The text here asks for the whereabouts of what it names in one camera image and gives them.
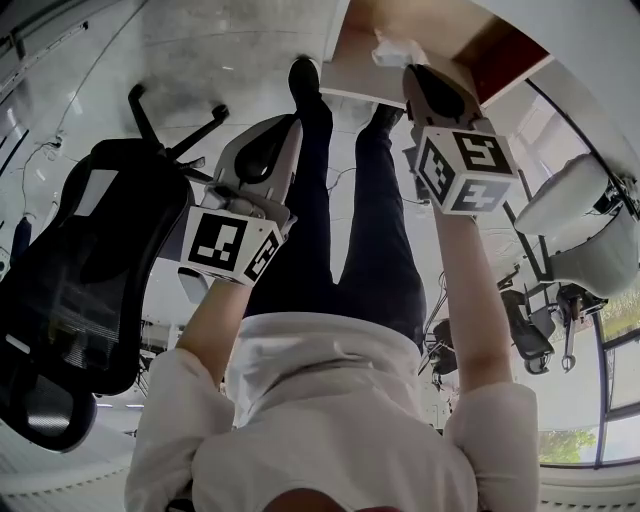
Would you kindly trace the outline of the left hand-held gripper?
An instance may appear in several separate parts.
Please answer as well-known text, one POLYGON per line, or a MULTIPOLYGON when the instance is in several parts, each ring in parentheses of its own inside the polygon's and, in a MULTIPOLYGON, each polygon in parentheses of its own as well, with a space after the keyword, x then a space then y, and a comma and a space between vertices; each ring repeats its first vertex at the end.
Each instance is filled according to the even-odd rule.
POLYGON ((220 183, 188 212, 178 276, 190 302, 204 299, 209 277, 254 287, 284 245, 297 217, 281 203, 301 142, 300 119, 279 115, 225 146, 214 170, 220 183))

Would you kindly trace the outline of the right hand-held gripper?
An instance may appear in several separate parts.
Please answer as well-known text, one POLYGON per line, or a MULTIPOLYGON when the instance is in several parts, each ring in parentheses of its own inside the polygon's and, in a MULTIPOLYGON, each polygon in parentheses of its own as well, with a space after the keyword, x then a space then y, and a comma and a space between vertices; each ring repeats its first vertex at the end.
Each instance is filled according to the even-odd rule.
POLYGON ((500 209, 518 181, 517 166, 507 139, 482 118, 476 98, 447 75, 420 64, 405 68, 403 93, 415 124, 413 170, 435 207, 460 216, 500 209))

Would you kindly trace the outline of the white tissue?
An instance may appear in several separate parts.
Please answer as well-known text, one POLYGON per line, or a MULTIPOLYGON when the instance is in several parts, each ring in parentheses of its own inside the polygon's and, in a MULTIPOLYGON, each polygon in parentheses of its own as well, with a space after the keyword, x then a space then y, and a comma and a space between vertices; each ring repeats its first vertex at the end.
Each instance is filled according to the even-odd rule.
POLYGON ((371 51, 374 63, 379 67, 405 68, 409 65, 427 65, 429 59, 414 40, 401 38, 380 29, 374 30, 377 46, 371 51))

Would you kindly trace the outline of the white drawer with wooden inside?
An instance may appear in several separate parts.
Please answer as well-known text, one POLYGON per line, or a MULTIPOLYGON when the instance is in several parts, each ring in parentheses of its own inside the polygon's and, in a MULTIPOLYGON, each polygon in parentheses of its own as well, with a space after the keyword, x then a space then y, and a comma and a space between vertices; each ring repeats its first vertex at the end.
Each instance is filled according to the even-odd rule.
POLYGON ((377 38, 416 42, 427 63, 487 106, 552 61, 472 0, 339 0, 322 68, 325 93, 402 106, 402 72, 375 64, 377 38))

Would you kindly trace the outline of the person's left forearm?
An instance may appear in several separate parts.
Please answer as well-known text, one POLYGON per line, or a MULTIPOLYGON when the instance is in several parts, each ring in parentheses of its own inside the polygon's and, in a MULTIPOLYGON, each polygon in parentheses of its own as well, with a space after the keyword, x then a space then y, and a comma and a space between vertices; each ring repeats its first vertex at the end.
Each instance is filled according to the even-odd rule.
POLYGON ((215 280, 187 323, 176 349, 181 363, 181 381, 202 384, 208 394, 220 393, 233 352, 251 288, 215 280))

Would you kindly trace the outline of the person's right forearm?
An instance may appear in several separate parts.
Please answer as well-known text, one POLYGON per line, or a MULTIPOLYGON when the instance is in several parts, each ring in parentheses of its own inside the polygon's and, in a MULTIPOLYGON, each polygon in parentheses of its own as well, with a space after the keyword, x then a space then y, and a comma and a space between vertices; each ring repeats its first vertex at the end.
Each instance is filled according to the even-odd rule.
POLYGON ((508 318, 471 217, 435 212, 453 348, 463 395, 511 382, 508 318))

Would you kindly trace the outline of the person's left black shoe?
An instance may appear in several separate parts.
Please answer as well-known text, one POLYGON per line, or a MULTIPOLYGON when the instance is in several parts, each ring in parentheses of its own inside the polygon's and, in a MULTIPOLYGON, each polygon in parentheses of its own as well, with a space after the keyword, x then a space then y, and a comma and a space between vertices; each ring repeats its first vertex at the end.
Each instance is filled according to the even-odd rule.
POLYGON ((320 88, 317 63, 309 56, 298 56, 291 64, 288 86, 296 104, 317 96, 320 88))

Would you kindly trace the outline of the person's dark trousers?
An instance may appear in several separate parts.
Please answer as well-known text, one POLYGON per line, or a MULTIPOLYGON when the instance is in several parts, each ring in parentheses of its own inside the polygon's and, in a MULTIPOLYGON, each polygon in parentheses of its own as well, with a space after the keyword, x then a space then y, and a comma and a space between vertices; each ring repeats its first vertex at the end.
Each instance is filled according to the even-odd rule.
POLYGON ((348 253, 340 279, 334 280, 326 186, 332 113, 320 94, 296 107, 303 141, 286 205, 297 221, 254 286, 246 314, 345 316, 385 326, 421 344, 426 298, 405 230, 391 131, 370 121, 358 134, 348 253))

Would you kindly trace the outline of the grey padded chair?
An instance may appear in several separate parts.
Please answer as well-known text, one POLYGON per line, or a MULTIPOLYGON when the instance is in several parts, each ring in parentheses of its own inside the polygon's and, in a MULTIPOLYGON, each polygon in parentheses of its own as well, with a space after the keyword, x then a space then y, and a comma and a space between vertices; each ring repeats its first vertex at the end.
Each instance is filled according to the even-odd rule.
POLYGON ((592 154, 568 160, 519 213, 503 209, 537 284, 574 284, 609 299, 640 272, 640 181, 592 154))

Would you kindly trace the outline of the black mesh office chair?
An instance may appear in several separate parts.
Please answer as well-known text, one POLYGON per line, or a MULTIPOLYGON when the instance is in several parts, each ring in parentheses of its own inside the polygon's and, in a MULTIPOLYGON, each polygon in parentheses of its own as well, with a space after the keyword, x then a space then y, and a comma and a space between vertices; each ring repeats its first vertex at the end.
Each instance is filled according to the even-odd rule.
POLYGON ((139 373, 142 307, 154 262, 206 182, 181 156, 228 117, 172 147, 141 105, 139 136, 97 143, 69 173, 58 211, 0 281, 0 423, 65 453, 89 434, 100 395, 128 390, 139 373))

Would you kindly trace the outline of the person's white shirt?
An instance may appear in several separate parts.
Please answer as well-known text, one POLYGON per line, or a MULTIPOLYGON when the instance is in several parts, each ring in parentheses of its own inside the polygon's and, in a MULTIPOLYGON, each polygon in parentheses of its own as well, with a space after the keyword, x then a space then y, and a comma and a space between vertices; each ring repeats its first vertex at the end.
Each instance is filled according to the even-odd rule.
POLYGON ((536 512, 535 393, 462 395, 442 432, 426 420, 420 355, 370 322, 312 313, 244 320, 218 388, 182 349, 151 365, 125 489, 127 512, 263 512, 296 489, 342 508, 536 512))

